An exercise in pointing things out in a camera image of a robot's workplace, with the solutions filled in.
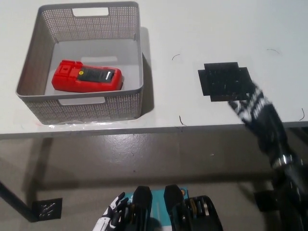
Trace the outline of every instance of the teal box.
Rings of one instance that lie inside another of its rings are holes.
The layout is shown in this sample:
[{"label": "teal box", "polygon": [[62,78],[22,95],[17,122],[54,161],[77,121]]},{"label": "teal box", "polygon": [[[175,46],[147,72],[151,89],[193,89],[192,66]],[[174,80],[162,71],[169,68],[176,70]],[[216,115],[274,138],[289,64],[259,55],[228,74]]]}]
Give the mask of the teal box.
[{"label": "teal box", "polygon": [[[187,187],[180,188],[184,199],[188,198]],[[151,190],[153,200],[152,200],[152,210],[151,210],[151,221],[150,230],[171,230],[171,221],[166,209],[164,200],[164,189],[161,190]],[[129,198],[129,202],[132,202],[133,193],[127,193],[126,197]]]}]

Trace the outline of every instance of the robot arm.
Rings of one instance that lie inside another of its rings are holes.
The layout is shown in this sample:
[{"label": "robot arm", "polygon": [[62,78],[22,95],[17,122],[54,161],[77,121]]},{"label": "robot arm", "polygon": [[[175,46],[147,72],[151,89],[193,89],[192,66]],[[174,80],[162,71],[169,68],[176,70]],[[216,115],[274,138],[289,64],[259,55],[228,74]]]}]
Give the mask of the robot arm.
[{"label": "robot arm", "polygon": [[255,194],[261,211],[279,210],[285,231],[308,231],[308,171],[289,147],[287,135],[273,104],[252,83],[254,93],[246,102],[229,102],[274,170],[273,191]]}]

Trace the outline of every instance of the black mark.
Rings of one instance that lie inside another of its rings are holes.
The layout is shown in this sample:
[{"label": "black mark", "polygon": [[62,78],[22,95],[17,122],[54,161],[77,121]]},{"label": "black mark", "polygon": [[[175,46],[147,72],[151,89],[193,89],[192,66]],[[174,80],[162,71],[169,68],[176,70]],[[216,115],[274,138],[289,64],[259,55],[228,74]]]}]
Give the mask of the black mark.
[{"label": "black mark", "polygon": [[303,120],[305,118],[305,112],[304,112],[304,109],[302,108],[302,111],[303,111],[303,118],[301,118],[299,121]]},{"label": "black mark", "polygon": [[266,49],[267,51],[275,51],[277,52],[278,54],[280,54],[278,51],[276,51],[275,49]]},{"label": "black mark", "polygon": [[173,56],[172,60],[174,59],[174,57],[177,57],[178,55],[180,55],[180,54],[176,54],[175,56]]},{"label": "black mark", "polygon": [[182,122],[182,120],[181,120],[181,116],[179,116],[179,118],[180,118],[181,124],[184,125],[184,126],[187,126],[186,124],[183,124],[183,122]]}]

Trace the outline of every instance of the robotic hand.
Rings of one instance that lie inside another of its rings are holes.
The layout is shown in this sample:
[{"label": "robotic hand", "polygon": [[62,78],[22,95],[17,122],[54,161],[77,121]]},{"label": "robotic hand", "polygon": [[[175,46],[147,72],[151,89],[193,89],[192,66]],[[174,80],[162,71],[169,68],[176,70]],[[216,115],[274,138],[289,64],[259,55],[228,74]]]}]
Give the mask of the robotic hand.
[{"label": "robotic hand", "polygon": [[128,204],[128,198],[122,200],[124,196],[125,193],[123,192],[113,200],[102,217],[96,222],[93,231],[114,231],[123,224],[123,216]]}]

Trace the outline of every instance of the black floor marker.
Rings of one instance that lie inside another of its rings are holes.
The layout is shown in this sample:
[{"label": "black floor marker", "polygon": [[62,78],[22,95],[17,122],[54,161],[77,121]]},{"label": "black floor marker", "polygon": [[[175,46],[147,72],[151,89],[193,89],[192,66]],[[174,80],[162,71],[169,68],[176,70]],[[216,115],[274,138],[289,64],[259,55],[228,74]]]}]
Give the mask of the black floor marker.
[{"label": "black floor marker", "polygon": [[198,70],[204,96],[210,96],[212,102],[246,100],[252,93],[252,83],[246,67],[237,63],[204,64],[204,70]]}]

